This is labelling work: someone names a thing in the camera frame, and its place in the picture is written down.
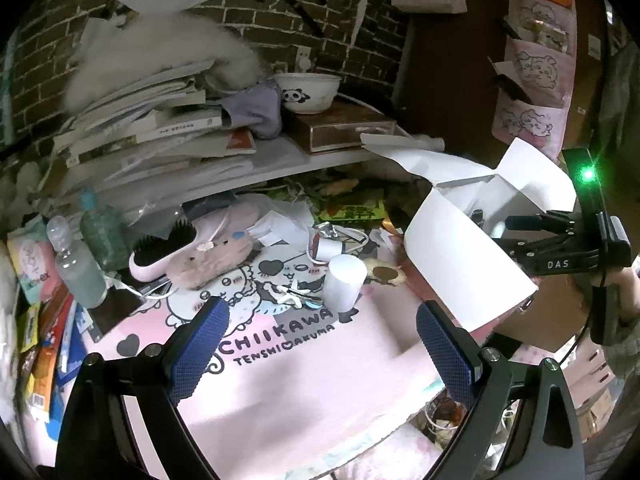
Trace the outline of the person right hand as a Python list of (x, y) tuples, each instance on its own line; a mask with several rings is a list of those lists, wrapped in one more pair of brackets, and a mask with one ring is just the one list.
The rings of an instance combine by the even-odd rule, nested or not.
[(634, 258), (631, 266), (626, 268), (608, 268), (604, 284), (618, 287), (620, 319), (625, 323), (630, 323), (638, 318), (640, 302), (639, 257)]

